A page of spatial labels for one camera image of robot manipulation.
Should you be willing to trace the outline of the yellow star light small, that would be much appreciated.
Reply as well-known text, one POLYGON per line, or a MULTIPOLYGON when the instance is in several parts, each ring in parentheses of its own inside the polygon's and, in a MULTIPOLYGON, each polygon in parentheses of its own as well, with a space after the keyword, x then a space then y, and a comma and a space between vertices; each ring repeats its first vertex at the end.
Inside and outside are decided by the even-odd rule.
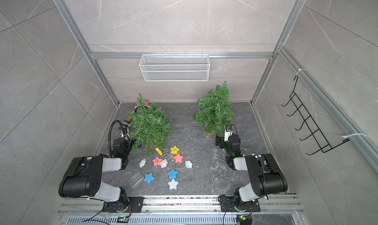
POLYGON ((161 151, 159 148, 156 148, 155 151, 156 151, 160 156, 163 155, 162 151, 161 151))

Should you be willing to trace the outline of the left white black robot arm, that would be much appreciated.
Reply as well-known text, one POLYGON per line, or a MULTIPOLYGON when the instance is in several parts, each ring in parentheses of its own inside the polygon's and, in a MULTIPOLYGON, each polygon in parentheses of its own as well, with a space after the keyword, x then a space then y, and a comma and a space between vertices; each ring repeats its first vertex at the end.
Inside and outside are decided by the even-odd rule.
POLYGON ((67 168, 60 182, 60 197, 87 198, 103 202, 104 212, 131 211, 126 190, 102 181, 102 174, 124 170, 129 162, 132 141, 125 133, 113 141, 111 155, 76 157, 67 168))

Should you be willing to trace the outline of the white star light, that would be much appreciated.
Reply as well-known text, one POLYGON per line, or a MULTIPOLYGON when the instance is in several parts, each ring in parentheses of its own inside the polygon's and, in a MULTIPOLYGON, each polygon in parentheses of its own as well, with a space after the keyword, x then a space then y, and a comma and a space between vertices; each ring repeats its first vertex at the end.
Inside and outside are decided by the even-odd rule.
POLYGON ((168 185, 169 185, 169 189, 170 190, 176 190, 177 189, 177 186, 178 186, 179 182, 176 181, 175 179, 171 179, 170 182, 168 182, 168 185))

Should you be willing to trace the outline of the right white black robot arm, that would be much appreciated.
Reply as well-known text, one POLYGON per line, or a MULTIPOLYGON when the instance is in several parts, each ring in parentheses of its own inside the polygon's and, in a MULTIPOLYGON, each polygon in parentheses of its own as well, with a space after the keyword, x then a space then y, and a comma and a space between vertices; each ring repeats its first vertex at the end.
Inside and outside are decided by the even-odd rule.
POLYGON ((233 194, 233 206, 245 210, 259 198, 286 192, 287 180, 272 154, 243 156, 240 151, 241 139, 237 134, 228 138, 216 136, 216 145, 226 152, 225 161, 235 171, 246 171, 249 183, 239 187, 233 194))

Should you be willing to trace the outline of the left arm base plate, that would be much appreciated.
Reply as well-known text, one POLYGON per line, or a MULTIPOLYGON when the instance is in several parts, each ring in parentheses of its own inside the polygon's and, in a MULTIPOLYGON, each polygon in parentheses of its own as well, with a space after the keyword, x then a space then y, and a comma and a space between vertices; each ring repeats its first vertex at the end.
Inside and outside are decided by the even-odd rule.
POLYGON ((144 197, 132 196, 123 200, 122 198, 116 202, 106 202, 102 209, 102 212, 109 213, 140 213, 144 203, 144 197))

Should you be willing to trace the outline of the pink star light plain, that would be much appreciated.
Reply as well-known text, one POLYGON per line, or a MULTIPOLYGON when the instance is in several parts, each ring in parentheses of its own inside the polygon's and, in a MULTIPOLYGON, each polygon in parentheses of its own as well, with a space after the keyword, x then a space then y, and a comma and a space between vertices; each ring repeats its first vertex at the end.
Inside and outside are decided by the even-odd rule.
POLYGON ((176 156, 174 156, 173 157, 174 158, 174 160, 175 160, 175 162, 177 163, 177 164, 181 164, 182 163, 182 161, 183 161, 183 156, 181 156, 180 154, 177 154, 176 156))

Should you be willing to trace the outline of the white cloud light centre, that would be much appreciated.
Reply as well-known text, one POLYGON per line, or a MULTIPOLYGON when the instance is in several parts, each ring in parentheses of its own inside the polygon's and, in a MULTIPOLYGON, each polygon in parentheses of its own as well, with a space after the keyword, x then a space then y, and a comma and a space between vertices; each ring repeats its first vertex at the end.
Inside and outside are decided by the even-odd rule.
POLYGON ((163 159, 161 162, 160 162, 160 167, 161 168, 165 168, 168 166, 168 160, 167 159, 163 159))

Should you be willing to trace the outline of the blue star light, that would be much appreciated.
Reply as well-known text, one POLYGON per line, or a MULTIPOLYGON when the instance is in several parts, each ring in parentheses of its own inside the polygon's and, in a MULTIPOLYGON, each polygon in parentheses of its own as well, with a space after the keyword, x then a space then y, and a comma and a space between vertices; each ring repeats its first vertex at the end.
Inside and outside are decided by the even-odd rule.
POLYGON ((150 184, 152 183, 153 181, 155 180, 155 177, 153 176, 152 173, 149 173, 149 174, 145 174, 145 177, 144 177, 144 182, 150 184))
POLYGON ((172 169, 170 172, 167 173, 167 175, 169 176, 170 180, 177 179, 178 171, 172 169))

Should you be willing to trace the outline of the clear plastic battery box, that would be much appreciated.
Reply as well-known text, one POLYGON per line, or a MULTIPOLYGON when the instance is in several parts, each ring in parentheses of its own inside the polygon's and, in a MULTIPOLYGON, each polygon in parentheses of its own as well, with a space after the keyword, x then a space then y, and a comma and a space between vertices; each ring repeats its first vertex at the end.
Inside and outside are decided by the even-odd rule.
POLYGON ((130 179, 128 179, 128 183, 132 188, 135 188, 138 184, 144 181, 145 176, 140 172, 137 171, 130 179))

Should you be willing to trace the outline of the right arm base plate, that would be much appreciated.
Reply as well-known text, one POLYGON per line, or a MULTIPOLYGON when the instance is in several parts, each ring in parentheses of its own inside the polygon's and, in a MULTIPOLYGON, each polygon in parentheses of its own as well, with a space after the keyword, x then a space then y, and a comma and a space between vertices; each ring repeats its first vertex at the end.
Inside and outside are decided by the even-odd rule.
POLYGON ((222 212, 260 212, 258 200, 242 202, 234 196, 220 195, 218 202, 222 212))

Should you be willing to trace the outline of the blue star light centre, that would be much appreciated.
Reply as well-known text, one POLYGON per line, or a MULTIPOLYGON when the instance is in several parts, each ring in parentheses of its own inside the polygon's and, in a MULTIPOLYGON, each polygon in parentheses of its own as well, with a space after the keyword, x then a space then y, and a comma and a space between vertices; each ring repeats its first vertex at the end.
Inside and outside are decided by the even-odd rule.
POLYGON ((170 172, 167 173, 167 175, 169 176, 170 180, 177 179, 178 171, 172 169, 170 172))

